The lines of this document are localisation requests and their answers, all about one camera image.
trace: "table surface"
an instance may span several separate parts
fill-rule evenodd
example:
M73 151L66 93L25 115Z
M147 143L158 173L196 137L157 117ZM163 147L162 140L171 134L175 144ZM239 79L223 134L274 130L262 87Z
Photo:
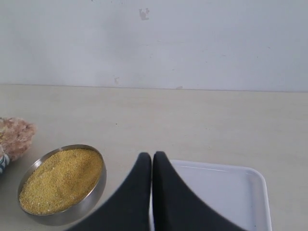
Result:
M16 189L26 169L69 144L94 146L108 176L101 205L140 152L248 166L267 182L273 230L308 228L308 94L0 85L1 116L38 126L31 149L0 178L1 230L58 231L28 218Z

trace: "semolina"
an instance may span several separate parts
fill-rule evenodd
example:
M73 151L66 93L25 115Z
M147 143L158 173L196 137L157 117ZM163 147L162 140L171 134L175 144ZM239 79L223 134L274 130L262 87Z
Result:
M21 207L35 215L61 212L77 204L98 182L103 161L93 150L60 151L29 177L19 195Z

